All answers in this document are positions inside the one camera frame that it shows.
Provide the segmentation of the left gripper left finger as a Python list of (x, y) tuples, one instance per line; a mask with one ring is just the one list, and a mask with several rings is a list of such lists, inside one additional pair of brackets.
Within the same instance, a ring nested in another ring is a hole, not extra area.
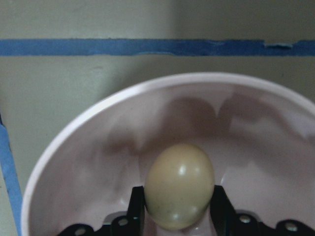
[(132, 188), (127, 209), (128, 236), (142, 236), (145, 222), (145, 194), (144, 187)]

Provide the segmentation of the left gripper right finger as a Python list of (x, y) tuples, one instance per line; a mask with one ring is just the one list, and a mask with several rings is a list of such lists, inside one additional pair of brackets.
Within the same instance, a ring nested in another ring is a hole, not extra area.
[(232, 236), (236, 211), (224, 188), (215, 185), (210, 200), (210, 217), (218, 236)]

